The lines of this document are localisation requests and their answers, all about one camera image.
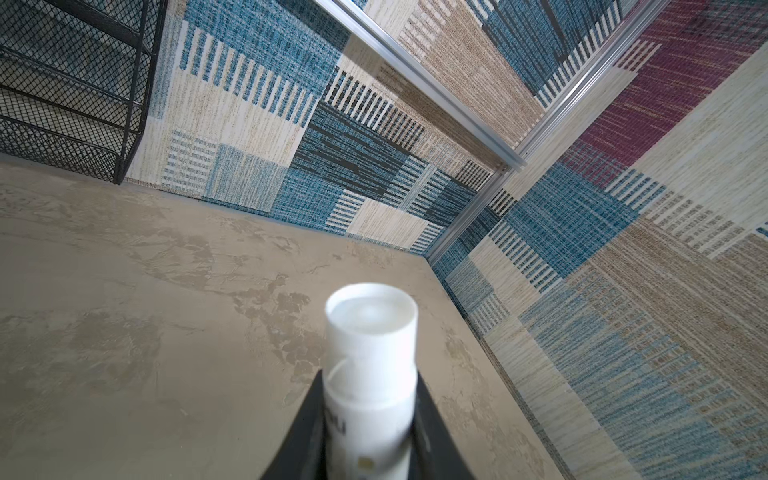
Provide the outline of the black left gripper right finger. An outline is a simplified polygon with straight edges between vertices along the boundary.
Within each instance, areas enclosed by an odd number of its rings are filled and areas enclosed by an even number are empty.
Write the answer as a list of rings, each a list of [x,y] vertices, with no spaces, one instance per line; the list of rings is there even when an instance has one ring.
[[[421,374],[417,378],[411,440],[411,479],[475,478],[448,431]]]

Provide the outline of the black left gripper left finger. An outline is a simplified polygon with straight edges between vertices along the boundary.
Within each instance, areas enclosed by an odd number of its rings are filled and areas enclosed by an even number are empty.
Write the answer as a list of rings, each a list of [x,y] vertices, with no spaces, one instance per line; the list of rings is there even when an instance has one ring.
[[[261,480],[326,478],[324,390],[318,371]]]

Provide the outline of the white glue stick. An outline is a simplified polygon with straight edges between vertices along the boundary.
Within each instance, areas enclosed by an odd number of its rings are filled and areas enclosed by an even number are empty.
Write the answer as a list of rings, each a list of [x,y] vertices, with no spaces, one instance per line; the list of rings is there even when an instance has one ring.
[[[322,366],[330,479],[405,479],[415,415],[418,307],[404,291],[357,283],[325,304]]]

